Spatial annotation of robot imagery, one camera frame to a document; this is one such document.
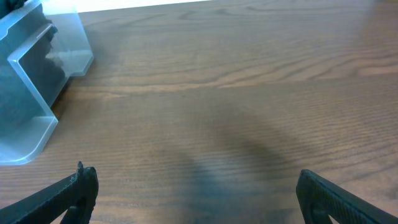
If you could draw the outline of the clear plastic storage bin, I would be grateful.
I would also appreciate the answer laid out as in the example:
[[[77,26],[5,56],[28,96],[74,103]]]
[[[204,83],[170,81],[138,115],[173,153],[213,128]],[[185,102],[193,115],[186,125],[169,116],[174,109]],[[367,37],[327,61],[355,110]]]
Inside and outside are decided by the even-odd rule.
[[[73,1],[1,1],[1,165],[26,164],[37,157],[58,119],[19,60],[52,26],[57,33],[47,55],[68,80],[83,77],[94,60]]]

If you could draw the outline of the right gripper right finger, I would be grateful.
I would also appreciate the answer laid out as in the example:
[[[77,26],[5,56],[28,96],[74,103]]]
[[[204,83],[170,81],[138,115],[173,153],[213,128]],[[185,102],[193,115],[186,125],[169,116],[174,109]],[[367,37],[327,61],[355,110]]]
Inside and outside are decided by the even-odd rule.
[[[296,194],[305,223],[397,224],[397,217],[375,207],[350,192],[303,169]]]

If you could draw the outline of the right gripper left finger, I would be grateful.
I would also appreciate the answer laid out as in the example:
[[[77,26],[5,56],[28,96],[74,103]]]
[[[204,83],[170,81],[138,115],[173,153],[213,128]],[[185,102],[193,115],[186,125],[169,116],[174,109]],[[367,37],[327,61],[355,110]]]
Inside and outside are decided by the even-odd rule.
[[[78,163],[74,174],[1,209],[1,223],[89,223],[99,182],[94,167]]]

